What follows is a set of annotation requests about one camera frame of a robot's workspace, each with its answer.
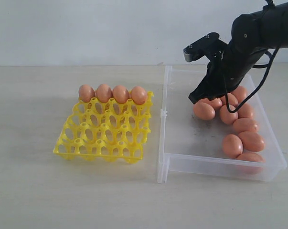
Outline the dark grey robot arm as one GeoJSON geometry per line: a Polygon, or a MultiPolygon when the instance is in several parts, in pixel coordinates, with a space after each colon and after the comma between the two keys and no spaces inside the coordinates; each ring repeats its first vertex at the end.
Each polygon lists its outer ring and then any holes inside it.
{"type": "Polygon", "coordinates": [[[209,59],[205,77],[189,94],[193,104],[235,90],[269,49],[288,48],[288,2],[240,15],[232,24],[230,42],[219,37],[211,32],[183,50],[187,62],[209,59]]]}

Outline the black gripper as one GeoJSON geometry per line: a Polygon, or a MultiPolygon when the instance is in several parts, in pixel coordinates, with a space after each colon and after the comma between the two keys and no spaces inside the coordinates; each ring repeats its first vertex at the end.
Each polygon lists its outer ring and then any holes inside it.
{"type": "Polygon", "coordinates": [[[196,104],[202,99],[222,97],[237,88],[250,68],[249,55],[224,51],[216,66],[210,67],[203,82],[189,94],[189,100],[196,104]]]}

